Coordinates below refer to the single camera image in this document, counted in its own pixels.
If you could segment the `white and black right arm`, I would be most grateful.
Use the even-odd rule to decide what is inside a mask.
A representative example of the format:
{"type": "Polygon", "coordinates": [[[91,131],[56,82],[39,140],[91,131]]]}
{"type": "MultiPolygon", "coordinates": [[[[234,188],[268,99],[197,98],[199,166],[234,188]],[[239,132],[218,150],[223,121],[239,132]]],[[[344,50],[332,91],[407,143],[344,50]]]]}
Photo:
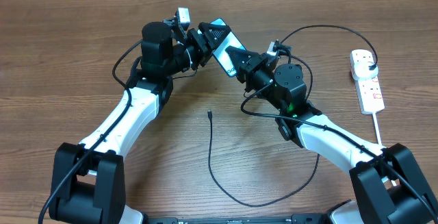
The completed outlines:
{"type": "Polygon", "coordinates": [[[258,54],[227,47],[237,79],[246,89],[271,103],[274,119],[286,140],[316,152],[350,176],[355,200],[340,204],[329,223],[437,222],[437,199],[411,151],[395,144],[384,147],[336,126],[306,98],[298,64],[278,65],[283,46],[258,54]]]}

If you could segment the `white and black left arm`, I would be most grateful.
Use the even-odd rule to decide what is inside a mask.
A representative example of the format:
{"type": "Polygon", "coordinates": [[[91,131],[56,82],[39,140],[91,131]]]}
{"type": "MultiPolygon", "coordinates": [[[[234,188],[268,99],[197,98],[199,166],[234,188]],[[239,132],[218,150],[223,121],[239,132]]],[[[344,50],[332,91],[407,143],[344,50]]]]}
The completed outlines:
{"type": "Polygon", "coordinates": [[[51,193],[38,221],[48,214],[65,223],[148,223],[126,203],[125,157],[167,104],[176,73],[205,65],[230,34],[221,18],[196,29],[176,19],[146,24],[128,80],[116,79],[124,89],[118,105],[81,142],[65,142],[55,152],[51,193]]]}

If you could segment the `white charger plug adapter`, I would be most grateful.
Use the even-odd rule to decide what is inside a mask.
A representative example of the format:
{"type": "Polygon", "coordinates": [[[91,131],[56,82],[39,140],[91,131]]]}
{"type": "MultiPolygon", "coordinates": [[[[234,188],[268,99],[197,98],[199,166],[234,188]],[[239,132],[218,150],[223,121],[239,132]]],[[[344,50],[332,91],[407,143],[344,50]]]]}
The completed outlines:
{"type": "Polygon", "coordinates": [[[371,79],[378,75],[378,67],[371,62],[353,62],[351,73],[357,81],[371,79]]]}

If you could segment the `white power strip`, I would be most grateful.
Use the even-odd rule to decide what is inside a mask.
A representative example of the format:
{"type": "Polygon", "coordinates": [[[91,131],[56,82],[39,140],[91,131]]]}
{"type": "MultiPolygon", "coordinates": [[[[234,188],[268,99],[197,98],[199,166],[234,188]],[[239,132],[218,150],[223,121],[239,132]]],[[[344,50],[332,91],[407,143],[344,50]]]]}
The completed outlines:
{"type": "MultiPolygon", "coordinates": [[[[350,53],[350,64],[353,62],[374,63],[373,55],[365,49],[355,49],[350,53]]],[[[385,108],[378,77],[357,81],[355,80],[359,106],[362,114],[376,114],[385,108]]]]}

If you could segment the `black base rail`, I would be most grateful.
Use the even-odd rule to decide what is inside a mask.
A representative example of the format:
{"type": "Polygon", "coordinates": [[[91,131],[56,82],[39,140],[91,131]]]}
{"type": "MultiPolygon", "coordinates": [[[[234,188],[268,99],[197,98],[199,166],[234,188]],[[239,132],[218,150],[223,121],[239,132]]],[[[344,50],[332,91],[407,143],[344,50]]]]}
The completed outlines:
{"type": "Polygon", "coordinates": [[[175,217],[151,218],[147,224],[331,224],[327,214],[307,213],[291,216],[264,216],[240,218],[204,218],[204,219],[177,219],[175,217]]]}

